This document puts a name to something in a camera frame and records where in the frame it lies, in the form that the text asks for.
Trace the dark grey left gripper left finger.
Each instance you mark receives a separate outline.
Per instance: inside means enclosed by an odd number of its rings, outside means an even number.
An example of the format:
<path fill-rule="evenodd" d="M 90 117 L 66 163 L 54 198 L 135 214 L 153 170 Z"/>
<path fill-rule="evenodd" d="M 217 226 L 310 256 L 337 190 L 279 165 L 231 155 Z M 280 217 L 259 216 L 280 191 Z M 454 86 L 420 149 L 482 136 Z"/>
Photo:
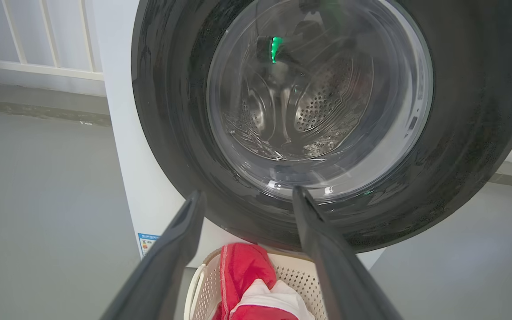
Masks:
<path fill-rule="evenodd" d="M 207 197 L 193 191 L 137 265 L 102 320 L 172 320 L 184 269 L 197 253 Z"/>

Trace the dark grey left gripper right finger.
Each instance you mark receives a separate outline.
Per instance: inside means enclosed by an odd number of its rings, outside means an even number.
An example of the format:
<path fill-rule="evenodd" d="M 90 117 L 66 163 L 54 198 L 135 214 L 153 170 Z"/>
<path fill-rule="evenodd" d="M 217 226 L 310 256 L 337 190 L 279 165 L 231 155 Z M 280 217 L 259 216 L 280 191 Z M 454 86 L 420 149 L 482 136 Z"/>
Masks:
<path fill-rule="evenodd" d="M 316 266 L 328 318 L 400 320 L 401 315 L 305 187 L 293 188 L 292 205 L 301 247 Z"/>

